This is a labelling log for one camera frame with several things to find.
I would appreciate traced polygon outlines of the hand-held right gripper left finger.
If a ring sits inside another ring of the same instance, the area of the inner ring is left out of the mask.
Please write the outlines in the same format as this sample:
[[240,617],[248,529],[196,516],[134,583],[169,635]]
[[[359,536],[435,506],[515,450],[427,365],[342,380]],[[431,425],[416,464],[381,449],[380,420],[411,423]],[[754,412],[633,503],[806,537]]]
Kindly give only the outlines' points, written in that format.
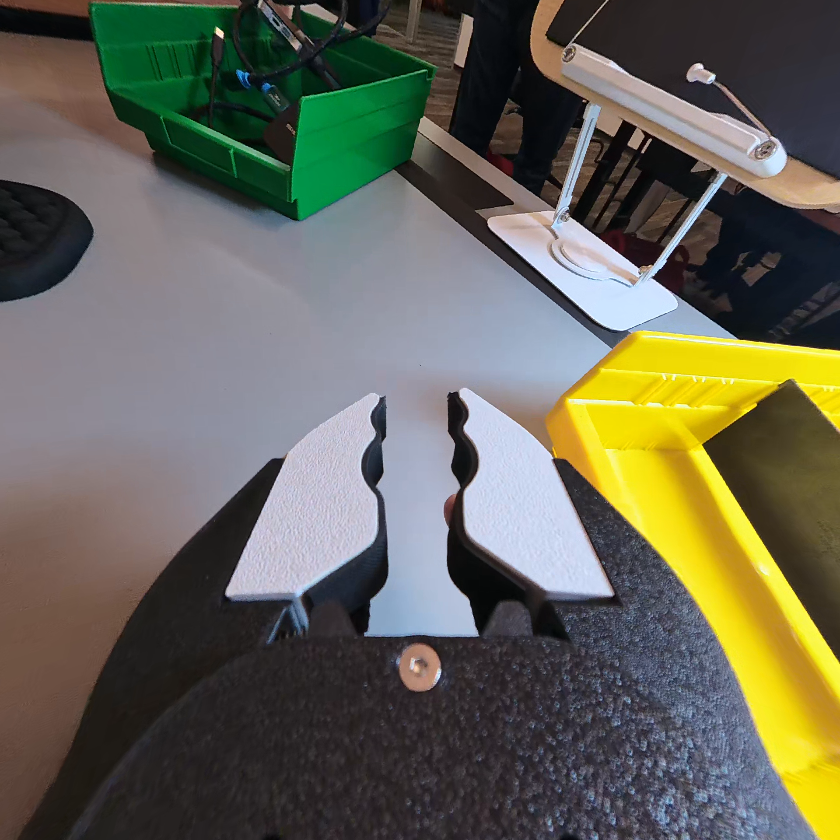
[[232,602],[290,601],[373,547],[378,479],[363,458],[382,440],[368,394],[311,430],[287,453],[234,568]]

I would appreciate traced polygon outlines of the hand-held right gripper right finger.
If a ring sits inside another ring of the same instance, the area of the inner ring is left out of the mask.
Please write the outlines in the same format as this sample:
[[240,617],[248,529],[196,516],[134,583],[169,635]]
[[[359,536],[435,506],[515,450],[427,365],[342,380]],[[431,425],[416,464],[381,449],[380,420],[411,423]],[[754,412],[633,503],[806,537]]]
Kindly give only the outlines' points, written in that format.
[[468,388],[448,395],[458,492],[451,532],[527,601],[607,601],[614,589],[553,457]]

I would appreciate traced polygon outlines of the yellow plastic bin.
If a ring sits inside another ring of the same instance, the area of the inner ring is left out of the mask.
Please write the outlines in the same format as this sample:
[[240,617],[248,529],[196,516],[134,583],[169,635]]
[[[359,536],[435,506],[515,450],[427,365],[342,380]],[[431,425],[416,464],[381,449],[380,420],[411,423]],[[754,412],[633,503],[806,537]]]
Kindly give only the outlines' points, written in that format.
[[789,380],[838,427],[836,350],[641,331],[546,425],[554,455],[686,585],[788,792],[818,837],[838,838],[838,658],[703,448]]

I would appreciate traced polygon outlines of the green plastic bin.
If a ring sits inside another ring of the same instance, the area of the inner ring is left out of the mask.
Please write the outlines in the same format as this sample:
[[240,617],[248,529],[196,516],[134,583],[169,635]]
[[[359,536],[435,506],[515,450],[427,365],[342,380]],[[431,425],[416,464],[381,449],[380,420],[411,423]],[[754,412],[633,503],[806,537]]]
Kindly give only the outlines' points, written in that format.
[[[281,115],[244,89],[232,42],[235,6],[91,3],[101,74],[118,119],[186,169],[301,221],[408,161],[435,69],[367,36],[327,49],[331,91],[309,69],[274,85]],[[300,15],[312,39],[332,22]],[[241,44],[258,72],[290,63],[257,12]]]

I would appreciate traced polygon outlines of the white stand base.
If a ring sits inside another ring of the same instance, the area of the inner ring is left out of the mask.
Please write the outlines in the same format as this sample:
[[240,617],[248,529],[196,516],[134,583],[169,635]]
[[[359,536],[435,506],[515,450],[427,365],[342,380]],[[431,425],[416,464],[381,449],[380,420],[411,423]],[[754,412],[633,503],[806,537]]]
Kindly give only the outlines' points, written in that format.
[[676,297],[656,281],[656,276],[727,175],[714,173],[706,191],[661,254],[651,265],[638,268],[571,215],[574,186],[600,112],[597,104],[585,107],[581,131],[553,213],[500,215],[489,218],[487,225],[492,234],[590,320],[605,329],[627,331],[677,308]]

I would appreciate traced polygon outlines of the black bin divider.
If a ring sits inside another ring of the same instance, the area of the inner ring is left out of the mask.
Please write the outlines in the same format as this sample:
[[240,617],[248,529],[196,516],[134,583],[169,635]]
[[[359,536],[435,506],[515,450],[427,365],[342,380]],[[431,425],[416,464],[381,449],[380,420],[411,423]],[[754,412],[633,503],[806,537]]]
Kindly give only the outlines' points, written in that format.
[[703,448],[837,657],[837,427],[788,380]]

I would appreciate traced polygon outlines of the grey tape strip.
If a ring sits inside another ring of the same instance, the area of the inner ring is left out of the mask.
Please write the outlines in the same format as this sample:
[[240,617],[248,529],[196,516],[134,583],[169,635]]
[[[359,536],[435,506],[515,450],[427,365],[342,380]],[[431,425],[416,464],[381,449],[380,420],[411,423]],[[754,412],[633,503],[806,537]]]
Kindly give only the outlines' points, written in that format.
[[473,171],[458,162],[425,167],[414,160],[400,164],[397,170],[412,184],[437,190],[442,195],[452,196],[472,211],[484,211],[497,207],[511,207],[514,202],[496,187],[485,182]]

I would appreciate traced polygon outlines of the black mesh cushion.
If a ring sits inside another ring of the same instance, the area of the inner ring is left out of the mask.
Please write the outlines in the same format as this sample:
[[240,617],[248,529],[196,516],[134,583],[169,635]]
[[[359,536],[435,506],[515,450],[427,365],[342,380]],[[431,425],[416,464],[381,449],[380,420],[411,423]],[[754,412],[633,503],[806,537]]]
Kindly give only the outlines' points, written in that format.
[[1,301],[41,294],[66,279],[93,239],[88,216],[43,187],[1,181]]

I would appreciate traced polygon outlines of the black board with wooden rim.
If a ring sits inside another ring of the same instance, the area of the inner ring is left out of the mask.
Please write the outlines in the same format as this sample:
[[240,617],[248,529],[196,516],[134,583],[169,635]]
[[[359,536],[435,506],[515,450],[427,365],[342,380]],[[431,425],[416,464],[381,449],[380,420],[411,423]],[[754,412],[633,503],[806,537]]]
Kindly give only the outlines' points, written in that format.
[[[538,68],[584,99],[772,201],[838,212],[838,2],[540,2],[530,33]],[[715,73],[771,131],[787,162],[773,176],[728,161],[620,101],[633,76],[666,104],[743,119],[717,88],[688,82],[690,66]]]

